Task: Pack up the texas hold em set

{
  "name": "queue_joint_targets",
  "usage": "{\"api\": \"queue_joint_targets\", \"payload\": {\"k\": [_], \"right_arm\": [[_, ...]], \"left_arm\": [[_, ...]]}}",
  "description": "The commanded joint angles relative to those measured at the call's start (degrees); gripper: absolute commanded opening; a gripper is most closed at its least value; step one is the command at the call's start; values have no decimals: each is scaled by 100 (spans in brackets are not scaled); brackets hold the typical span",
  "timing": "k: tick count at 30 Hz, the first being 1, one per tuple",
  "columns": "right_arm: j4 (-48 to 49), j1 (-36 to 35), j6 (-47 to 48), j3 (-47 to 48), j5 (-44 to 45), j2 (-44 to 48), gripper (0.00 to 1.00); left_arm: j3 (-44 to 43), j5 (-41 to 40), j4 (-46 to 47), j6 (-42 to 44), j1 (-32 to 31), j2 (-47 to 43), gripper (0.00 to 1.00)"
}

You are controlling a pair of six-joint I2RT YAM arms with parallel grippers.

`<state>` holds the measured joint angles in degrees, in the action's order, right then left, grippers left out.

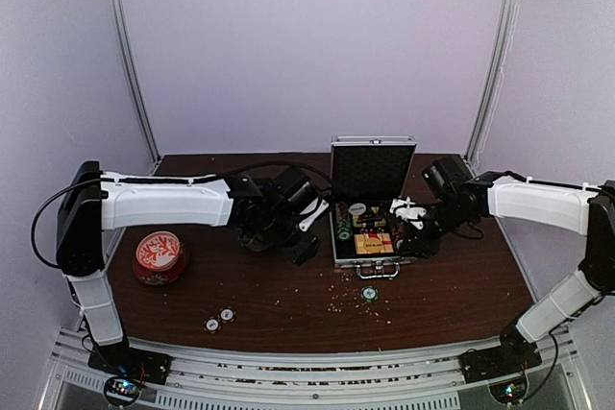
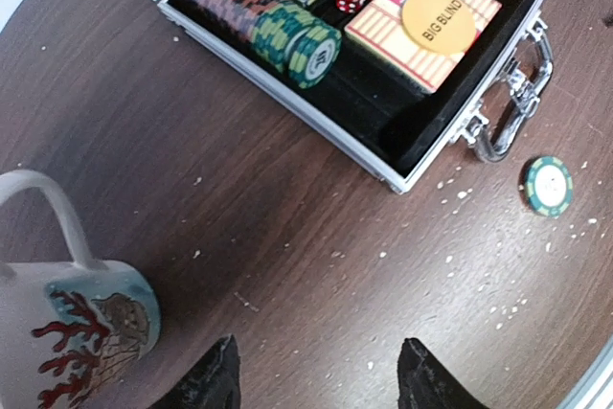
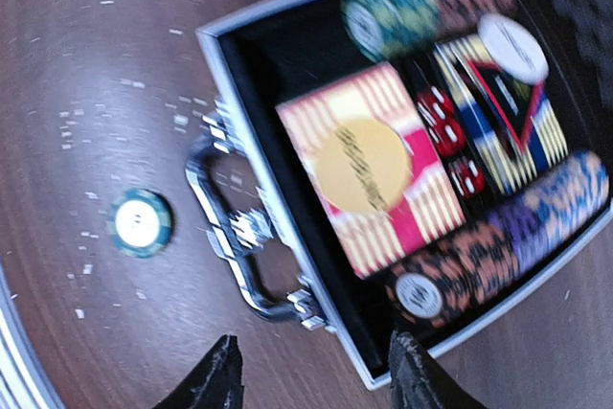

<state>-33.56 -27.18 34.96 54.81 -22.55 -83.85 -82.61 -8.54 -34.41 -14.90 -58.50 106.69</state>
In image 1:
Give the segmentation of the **green poker chip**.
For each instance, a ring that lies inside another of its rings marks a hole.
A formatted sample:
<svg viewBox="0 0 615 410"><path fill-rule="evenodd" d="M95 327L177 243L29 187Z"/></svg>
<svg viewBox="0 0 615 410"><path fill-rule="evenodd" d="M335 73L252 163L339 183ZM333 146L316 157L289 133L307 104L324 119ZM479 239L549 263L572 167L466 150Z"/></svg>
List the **green poker chip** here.
<svg viewBox="0 0 615 410"><path fill-rule="evenodd" d="M379 290L374 286L364 286L360 290L361 299L365 302L375 302L379 299Z"/></svg>

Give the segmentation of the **poker chip white centre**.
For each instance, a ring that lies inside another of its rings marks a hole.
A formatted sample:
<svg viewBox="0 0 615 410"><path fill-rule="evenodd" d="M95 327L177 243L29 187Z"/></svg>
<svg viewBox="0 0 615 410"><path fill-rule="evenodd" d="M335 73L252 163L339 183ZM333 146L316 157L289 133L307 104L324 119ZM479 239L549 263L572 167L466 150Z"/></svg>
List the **poker chip white centre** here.
<svg viewBox="0 0 615 410"><path fill-rule="evenodd" d="M231 307L224 307L220 310L219 318L223 324L232 323L236 319L236 313Z"/></svg>

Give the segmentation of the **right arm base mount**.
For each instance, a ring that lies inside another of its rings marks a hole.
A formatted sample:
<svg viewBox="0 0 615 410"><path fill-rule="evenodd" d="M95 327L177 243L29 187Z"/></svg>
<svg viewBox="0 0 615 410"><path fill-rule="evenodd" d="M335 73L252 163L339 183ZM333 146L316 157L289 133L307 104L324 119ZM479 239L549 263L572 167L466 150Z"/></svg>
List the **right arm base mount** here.
<svg viewBox="0 0 615 410"><path fill-rule="evenodd" d="M542 364L537 351L508 356L502 347L469 349L458 357L466 384L486 381L490 396L499 404L521 403L529 395L528 371Z"/></svg>

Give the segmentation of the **aluminium poker case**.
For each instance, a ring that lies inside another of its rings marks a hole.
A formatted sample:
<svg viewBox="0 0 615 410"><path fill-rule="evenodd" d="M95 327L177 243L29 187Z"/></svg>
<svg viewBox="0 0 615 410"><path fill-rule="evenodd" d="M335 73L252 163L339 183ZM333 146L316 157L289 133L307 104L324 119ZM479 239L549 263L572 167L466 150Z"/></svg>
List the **aluminium poker case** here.
<svg viewBox="0 0 615 410"><path fill-rule="evenodd" d="M330 213L332 259L339 270L352 270L362 280L396 277L401 266L412 261L397 255L394 234L398 227L387 216L391 201L399 198L406 185L416 141L410 135L340 135L331 143L331 177L346 188L346 193L336 192ZM357 254L354 236L368 234L367 229L353 226L349 240L340 241L335 236L335 205L344 203L347 208L354 203L364 203L367 209L376 210L387 221L377 233L390 234L394 253Z"/></svg>

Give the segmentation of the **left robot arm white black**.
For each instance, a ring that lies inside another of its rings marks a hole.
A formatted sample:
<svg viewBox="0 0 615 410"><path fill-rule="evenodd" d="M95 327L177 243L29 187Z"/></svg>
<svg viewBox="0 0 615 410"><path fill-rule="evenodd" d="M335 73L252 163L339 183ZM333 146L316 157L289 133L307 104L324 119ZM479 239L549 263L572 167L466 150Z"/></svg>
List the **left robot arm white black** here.
<svg viewBox="0 0 615 410"><path fill-rule="evenodd" d="M254 179L249 167L201 177L142 177L86 161L70 185L39 207L30 227L32 251L68 280L95 352L116 374L131 374L138 356L114 302L103 232L154 225L234 228L250 251L281 248L301 265L318 250L310 228L329 204L307 166L284 161L281 167L273 179Z"/></svg>

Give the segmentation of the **white decorated mug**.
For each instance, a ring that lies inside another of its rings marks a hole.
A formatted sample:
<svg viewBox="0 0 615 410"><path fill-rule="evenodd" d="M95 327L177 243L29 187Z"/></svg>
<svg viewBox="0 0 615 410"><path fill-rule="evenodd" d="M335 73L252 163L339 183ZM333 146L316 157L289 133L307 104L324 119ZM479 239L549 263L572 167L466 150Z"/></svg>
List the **white decorated mug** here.
<svg viewBox="0 0 615 410"><path fill-rule="evenodd" d="M260 233L241 233L238 242L252 253L263 253L273 247L273 242Z"/></svg>

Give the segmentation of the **black red triangle all-in marker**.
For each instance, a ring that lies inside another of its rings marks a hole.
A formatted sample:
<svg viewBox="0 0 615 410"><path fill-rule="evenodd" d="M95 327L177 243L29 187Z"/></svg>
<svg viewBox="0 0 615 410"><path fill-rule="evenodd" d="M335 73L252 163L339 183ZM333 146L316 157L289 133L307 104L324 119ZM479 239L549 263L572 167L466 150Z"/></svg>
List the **black red triangle all-in marker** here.
<svg viewBox="0 0 615 410"><path fill-rule="evenodd" d="M357 217L357 223L356 226L358 228L366 228L366 229L370 229L370 228L380 228L386 225L386 221L377 215L361 215L359 217Z"/></svg>

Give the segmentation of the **blue yellow card deck box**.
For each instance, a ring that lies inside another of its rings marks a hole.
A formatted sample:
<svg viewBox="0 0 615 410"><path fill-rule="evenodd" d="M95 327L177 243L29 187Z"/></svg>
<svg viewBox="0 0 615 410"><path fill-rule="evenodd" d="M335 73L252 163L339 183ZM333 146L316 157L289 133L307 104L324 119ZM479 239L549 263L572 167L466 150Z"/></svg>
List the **blue yellow card deck box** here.
<svg viewBox="0 0 615 410"><path fill-rule="evenodd" d="M387 221L374 209L366 209L353 216L353 226L357 229L384 229Z"/></svg>

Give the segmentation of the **white dealer button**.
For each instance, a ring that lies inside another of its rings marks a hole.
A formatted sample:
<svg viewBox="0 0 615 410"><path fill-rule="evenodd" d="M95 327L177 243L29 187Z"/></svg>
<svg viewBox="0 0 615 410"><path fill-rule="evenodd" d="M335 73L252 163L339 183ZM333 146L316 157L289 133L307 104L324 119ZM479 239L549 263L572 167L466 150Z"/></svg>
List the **white dealer button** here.
<svg viewBox="0 0 615 410"><path fill-rule="evenodd" d="M353 216L360 216L367 210L367 205L364 203L354 203L348 206L348 211Z"/></svg>

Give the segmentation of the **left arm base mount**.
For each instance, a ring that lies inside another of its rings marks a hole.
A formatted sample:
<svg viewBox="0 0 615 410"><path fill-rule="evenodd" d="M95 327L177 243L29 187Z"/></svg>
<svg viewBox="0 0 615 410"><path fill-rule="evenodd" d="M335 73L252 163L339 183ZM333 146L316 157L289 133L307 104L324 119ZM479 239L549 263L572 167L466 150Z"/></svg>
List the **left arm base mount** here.
<svg viewBox="0 0 615 410"><path fill-rule="evenodd" d="M87 365L108 375L102 390L108 404L127 407L152 391L152 385L166 383L171 362L168 354L130 349L127 365L112 366L97 352L89 355Z"/></svg>

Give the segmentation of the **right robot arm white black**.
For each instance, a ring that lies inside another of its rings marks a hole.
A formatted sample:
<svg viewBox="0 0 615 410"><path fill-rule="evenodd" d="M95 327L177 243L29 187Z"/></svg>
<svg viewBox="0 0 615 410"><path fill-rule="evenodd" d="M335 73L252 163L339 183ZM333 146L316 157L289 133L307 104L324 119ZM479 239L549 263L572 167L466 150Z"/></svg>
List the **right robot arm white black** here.
<svg viewBox="0 0 615 410"><path fill-rule="evenodd" d="M437 253L439 241L461 227L493 218L520 229L532 226L568 232L585 242L577 268L511 323L493 351L493 365L514 372L529 358L537 341L587 307L614 293L614 182L600 185L540 181L512 171L471 174L454 157L434 161L422 172L436 197L433 204L395 199L388 208L405 231L400 252Z"/></svg>

